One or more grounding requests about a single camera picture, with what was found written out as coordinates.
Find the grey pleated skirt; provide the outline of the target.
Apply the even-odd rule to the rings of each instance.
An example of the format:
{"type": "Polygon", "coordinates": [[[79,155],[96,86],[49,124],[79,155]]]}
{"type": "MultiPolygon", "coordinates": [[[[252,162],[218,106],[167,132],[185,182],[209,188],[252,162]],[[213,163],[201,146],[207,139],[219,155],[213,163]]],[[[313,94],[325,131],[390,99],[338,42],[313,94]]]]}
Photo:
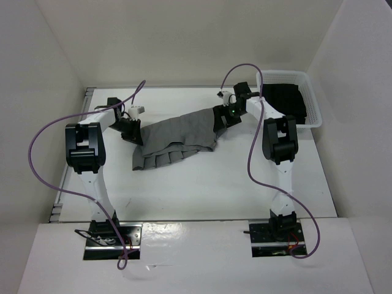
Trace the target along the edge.
{"type": "Polygon", "coordinates": [[[159,168],[200,151],[212,152],[226,129],[225,120],[212,108],[145,126],[141,129],[143,144],[136,147],[132,156],[132,169],[159,168]]]}

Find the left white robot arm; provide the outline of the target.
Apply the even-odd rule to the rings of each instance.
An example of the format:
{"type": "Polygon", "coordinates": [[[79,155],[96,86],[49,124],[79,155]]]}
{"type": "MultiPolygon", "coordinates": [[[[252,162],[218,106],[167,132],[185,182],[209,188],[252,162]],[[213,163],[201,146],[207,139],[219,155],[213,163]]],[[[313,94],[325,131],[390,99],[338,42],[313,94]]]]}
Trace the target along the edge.
{"type": "Polygon", "coordinates": [[[103,132],[110,128],[118,131],[123,140],[142,145],[139,116],[145,108],[131,105],[125,111],[121,100],[110,97],[106,105],[99,105],[94,110],[95,113],[79,123],[66,125],[66,161],[85,188],[91,210],[90,237],[101,237],[103,241],[97,239],[97,244],[113,245],[120,241],[122,230],[104,180],[107,155],[103,132]]]}

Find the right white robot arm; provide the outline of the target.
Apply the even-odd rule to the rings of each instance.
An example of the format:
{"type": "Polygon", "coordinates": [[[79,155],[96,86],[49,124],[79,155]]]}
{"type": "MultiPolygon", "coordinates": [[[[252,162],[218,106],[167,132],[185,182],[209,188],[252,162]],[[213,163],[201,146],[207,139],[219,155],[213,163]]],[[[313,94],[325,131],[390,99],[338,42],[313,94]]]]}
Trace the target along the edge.
{"type": "Polygon", "coordinates": [[[265,184],[276,191],[269,209],[269,236],[282,241],[296,227],[297,216],[292,194],[293,161],[298,152],[296,119],[275,110],[259,92],[251,91],[246,82],[238,83],[234,93],[220,90],[222,104],[213,108],[214,130],[220,132],[241,122],[251,114],[258,119],[257,134],[262,134],[262,153],[276,170],[277,183],[265,184]]]}

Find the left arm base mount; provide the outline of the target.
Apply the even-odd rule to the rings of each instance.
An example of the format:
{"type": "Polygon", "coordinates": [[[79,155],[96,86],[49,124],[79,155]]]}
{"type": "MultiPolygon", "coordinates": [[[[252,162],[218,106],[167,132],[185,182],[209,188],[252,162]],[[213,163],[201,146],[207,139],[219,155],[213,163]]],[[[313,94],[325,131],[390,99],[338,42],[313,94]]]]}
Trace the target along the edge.
{"type": "Polygon", "coordinates": [[[98,227],[91,222],[86,230],[75,229],[74,232],[85,239],[83,260],[117,260],[124,253],[123,243],[128,251],[128,259],[138,260],[142,224],[120,222],[117,229],[120,237],[109,223],[98,227]]]}

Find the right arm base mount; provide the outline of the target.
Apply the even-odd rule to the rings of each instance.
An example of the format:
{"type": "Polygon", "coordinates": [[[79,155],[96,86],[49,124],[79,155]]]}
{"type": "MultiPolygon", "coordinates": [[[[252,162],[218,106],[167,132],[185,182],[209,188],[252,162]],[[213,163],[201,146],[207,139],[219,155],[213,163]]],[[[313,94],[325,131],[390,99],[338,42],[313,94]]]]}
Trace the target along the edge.
{"type": "Polygon", "coordinates": [[[281,257],[294,255],[307,255],[306,243],[301,223],[295,228],[274,235],[267,222],[250,222],[249,228],[243,231],[250,237],[252,257],[281,257]]]}

